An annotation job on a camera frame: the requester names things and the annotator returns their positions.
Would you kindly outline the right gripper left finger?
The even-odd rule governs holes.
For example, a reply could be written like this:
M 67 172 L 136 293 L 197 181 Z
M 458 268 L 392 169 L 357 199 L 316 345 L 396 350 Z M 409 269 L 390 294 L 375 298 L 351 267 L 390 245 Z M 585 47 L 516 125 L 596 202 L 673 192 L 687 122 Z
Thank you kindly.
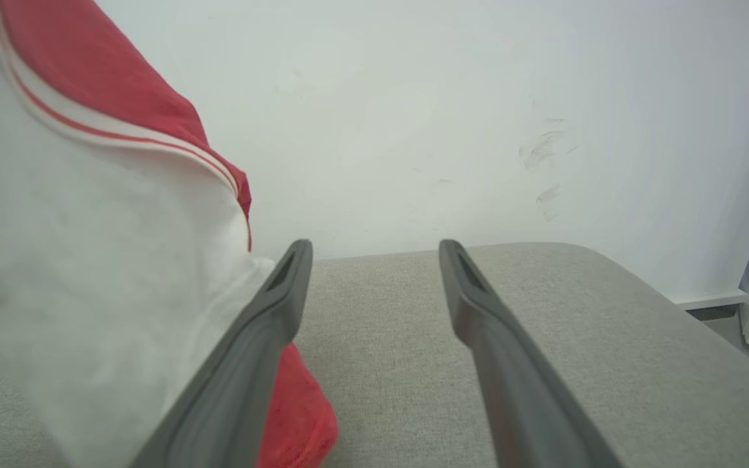
M 283 349 L 299 331 L 312 243 L 292 243 L 176 400 L 133 467 L 254 467 Z

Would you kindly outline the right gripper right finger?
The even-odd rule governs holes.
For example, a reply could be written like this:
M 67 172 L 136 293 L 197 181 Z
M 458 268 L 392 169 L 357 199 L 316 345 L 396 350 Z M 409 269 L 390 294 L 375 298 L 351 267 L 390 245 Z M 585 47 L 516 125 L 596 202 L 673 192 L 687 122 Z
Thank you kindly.
M 455 335 L 473 356 L 500 467 L 620 467 L 597 426 L 457 240 L 439 243 Z

